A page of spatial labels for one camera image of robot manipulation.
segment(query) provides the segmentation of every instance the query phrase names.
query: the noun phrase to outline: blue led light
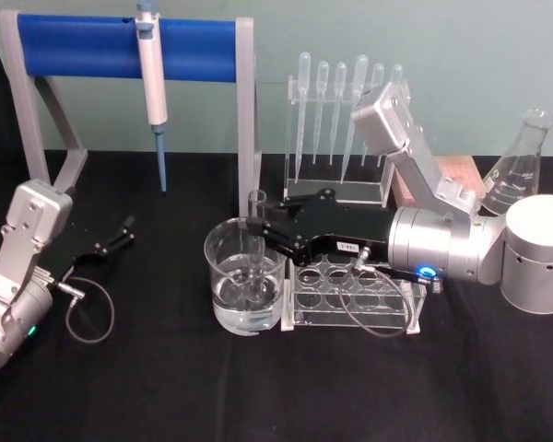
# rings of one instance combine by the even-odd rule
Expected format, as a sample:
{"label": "blue led light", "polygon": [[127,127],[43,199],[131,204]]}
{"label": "blue led light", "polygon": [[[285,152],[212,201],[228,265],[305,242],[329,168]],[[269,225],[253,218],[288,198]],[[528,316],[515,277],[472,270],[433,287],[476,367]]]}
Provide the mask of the blue led light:
{"label": "blue led light", "polygon": [[433,278],[436,276],[436,271],[432,267],[422,266],[416,270],[416,273],[420,276],[426,276],[427,278]]}

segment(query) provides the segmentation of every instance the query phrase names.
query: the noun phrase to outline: cable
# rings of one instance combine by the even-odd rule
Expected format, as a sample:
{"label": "cable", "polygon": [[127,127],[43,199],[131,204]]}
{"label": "cable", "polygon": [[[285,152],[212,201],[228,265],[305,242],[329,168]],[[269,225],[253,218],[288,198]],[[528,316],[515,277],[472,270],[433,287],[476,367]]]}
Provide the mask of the cable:
{"label": "cable", "polygon": [[74,339],[76,339],[77,341],[79,341],[81,343],[101,343],[102,341],[104,341],[105,339],[107,339],[109,337],[109,335],[112,332],[112,327],[114,326],[114,305],[112,303],[111,295],[109,295],[109,292],[107,292],[102,285],[100,285],[99,283],[96,283],[96,282],[94,282],[94,281],[92,281],[91,279],[88,279],[88,278],[81,278],[79,276],[71,276],[71,277],[67,278],[67,281],[80,281],[80,282],[83,282],[83,283],[94,285],[107,298],[109,306],[111,307],[111,323],[109,324],[108,330],[100,338],[85,339],[85,338],[82,338],[81,336],[77,335],[76,332],[72,330],[72,326],[70,325],[70,316],[72,315],[72,310],[76,306],[76,303],[72,303],[70,305],[70,307],[67,309],[67,312],[65,313],[65,327],[67,328],[70,335],[72,335],[72,337]]}
{"label": "cable", "polygon": [[414,318],[414,312],[412,311],[412,307],[409,303],[409,299],[407,298],[404,291],[399,287],[399,285],[394,283],[394,281],[392,281],[392,279],[389,276],[387,276],[385,273],[379,272],[377,269],[369,269],[368,271],[365,271],[365,272],[373,273],[376,276],[379,276],[380,278],[383,279],[383,281],[387,282],[387,284],[393,287],[395,291],[399,294],[399,296],[402,298],[403,303],[406,305],[406,309],[407,309],[406,324],[404,324],[404,326],[397,331],[394,331],[391,333],[379,333],[378,331],[375,331],[367,327],[365,324],[360,322],[356,316],[350,313],[350,310],[348,310],[347,305],[344,303],[344,298],[342,298],[342,284],[350,276],[350,269],[348,269],[346,272],[346,275],[340,279],[340,284],[338,285],[338,297],[340,298],[340,304],[342,305],[342,308],[347,313],[348,317],[351,318],[355,324],[357,324],[362,330],[364,330],[368,334],[372,334],[373,336],[377,336],[378,338],[395,338],[397,336],[401,336],[407,331],[409,324],[412,323],[412,319]]}

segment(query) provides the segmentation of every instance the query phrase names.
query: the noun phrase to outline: micropipette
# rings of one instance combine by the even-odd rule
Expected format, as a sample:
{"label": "micropipette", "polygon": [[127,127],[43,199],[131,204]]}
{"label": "micropipette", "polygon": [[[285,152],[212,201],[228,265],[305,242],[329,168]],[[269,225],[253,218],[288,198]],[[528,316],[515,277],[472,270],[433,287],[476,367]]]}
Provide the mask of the micropipette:
{"label": "micropipette", "polygon": [[315,123],[313,124],[313,164],[317,155],[317,146],[320,144],[320,131],[322,130],[322,110],[324,109],[325,90],[328,87],[328,62],[320,62],[317,66],[317,102],[315,104]]}
{"label": "micropipette", "polygon": [[[357,63],[354,66],[354,76],[352,77],[352,106],[360,100],[362,89],[365,86],[365,77],[367,76],[367,66],[369,58],[366,55],[359,55]],[[344,176],[347,173],[348,162],[350,161],[350,150],[352,150],[352,140],[354,139],[354,122],[352,121],[352,110],[348,118],[347,145],[344,148],[342,158],[342,173],[340,174],[340,184],[344,182]]]}
{"label": "micropipette", "polygon": [[159,185],[162,194],[166,194],[166,163],[164,160],[163,134],[168,120],[166,110],[166,90],[164,87],[164,67],[159,36],[159,13],[153,2],[140,0],[137,4],[139,14],[135,18],[141,76],[146,92],[147,120],[156,137],[158,152]]}
{"label": "micropipette", "polygon": [[307,92],[310,88],[310,69],[312,57],[308,52],[299,56],[299,74],[297,75],[297,90],[299,91],[299,117],[297,119],[297,146],[295,148],[295,182],[299,179],[301,156],[303,155],[303,132],[305,129],[305,106]]}
{"label": "micropipette", "polygon": [[[381,63],[377,63],[375,66],[373,66],[370,88],[379,87],[380,85],[382,85],[384,75],[385,75],[385,66],[383,66]],[[361,166],[365,165],[365,158],[367,156],[368,150],[369,150],[369,147],[367,146],[367,143],[363,141],[362,142],[362,160],[360,161]]]}
{"label": "micropipette", "polygon": [[340,62],[335,67],[334,80],[334,111],[332,113],[332,128],[330,129],[330,166],[334,155],[335,136],[338,132],[338,119],[340,118],[340,106],[344,97],[344,86],[347,83],[347,66]]}

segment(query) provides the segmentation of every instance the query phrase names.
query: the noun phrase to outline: blue foam bar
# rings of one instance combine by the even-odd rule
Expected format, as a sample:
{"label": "blue foam bar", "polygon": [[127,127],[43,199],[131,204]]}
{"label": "blue foam bar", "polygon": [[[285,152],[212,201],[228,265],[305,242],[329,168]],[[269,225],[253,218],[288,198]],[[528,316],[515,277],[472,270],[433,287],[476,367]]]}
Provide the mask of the blue foam bar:
{"label": "blue foam bar", "polygon": [[[140,78],[132,17],[18,15],[30,76]],[[164,76],[235,83],[235,22],[163,18]]]}

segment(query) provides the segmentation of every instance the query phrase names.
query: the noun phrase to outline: black cable with connector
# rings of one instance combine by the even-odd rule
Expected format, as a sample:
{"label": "black cable with connector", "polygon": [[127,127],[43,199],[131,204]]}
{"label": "black cable with connector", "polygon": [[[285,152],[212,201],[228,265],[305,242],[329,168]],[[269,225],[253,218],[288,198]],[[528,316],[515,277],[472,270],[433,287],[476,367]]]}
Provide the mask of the black cable with connector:
{"label": "black cable with connector", "polygon": [[74,308],[76,307],[77,305],[77,302],[79,300],[81,300],[84,295],[83,295],[83,292],[80,292],[79,290],[77,289],[74,289],[76,290],[77,292],[79,293],[82,293],[82,296],[78,295],[78,294],[75,294],[73,293],[71,290],[67,290],[67,287],[65,288],[65,290],[62,290],[62,287],[61,287],[61,284],[59,284],[57,287],[72,295],[72,297],[74,297],[72,299],[72,301],[70,302],[70,306],[67,308],[67,312],[65,313],[65,327],[67,328],[67,331],[70,333],[70,335],[76,339],[77,341],[81,342],[81,343],[88,343],[88,344],[93,344],[93,343],[101,343],[102,341],[104,341],[105,339],[107,339],[110,335],[111,335],[111,332],[112,332],[112,328],[114,326],[114,304],[112,303],[112,298],[111,298],[111,295],[109,295],[109,292],[107,292],[105,290],[105,288],[100,285],[99,283],[96,283],[94,281],[92,281],[91,279],[88,279],[88,278],[82,278],[80,276],[71,276],[69,278],[67,278],[66,281],[78,281],[78,282],[83,282],[83,283],[86,283],[86,284],[90,284],[90,285],[93,285],[95,286],[96,288],[98,288],[102,294],[106,297],[107,299],[107,302],[109,303],[109,307],[111,309],[111,321],[109,323],[109,328],[107,329],[107,331],[99,338],[96,338],[96,339],[86,339],[86,338],[83,338],[81,337],[80,335],[78,335],[73,329],[72,329],[72,326],[70,325],[70,317],[72,315],[72,311],[74,310]]}
{"label": "black cable with connector", "polygon": [[374,268],[370,268],[369,270],[366,270],[364,272],[368,272],[368,273],[373,273],[375,274],[376,276],[379,276],[380,278],[383,279],[383,281],[385,281],[387,284],[389,284],[393,289],[395,289],[395,291],[397,292],[397,294],[402,298],[402,301],[403,303],[406,305],[406,310],[407,310],[407,319],[406,319],[406,323],[402,326],[401,329],[399,330],[396,330],[396,331],[393,331],[391,333],[380,333],[378,331],[375,331],[373,330],[372,328],[370,327],[367,327],[365,324],[363,324],[362,322],[360,322],[360,320],[354,316],[350,310],[348,310],[348,307],[346,306],[346,304],[344,303],[344,298],[342,297],[342,284],[348,279],[348,277],[350,277],[351,275],[351,271],[348,270],[345,274],[344,277],[342,277],[340,279],[340,284],[338,285],[338,296],[340,297],[340,304],[342,305],[342,308],[344,309],[344,311],[347,313],[348,317],[355,323],[357,324],[362,330],[364,330],[365,332],[367,332],[368,334],[372,334],[373,336],[377,336],[378,338],[395,338],[397,336],[401,336],[402,334],[404,334],[407,329],[409,328],[409,325],[412,323],[412,319],[414,318],[414,312],[412,311],[412,306],[409,302],[409,299],[407,298],[406,294],[404,293],[404,291],[399,287],[399,285],[397,285],[390,277],[388,277],[386,274],[374,269]]}

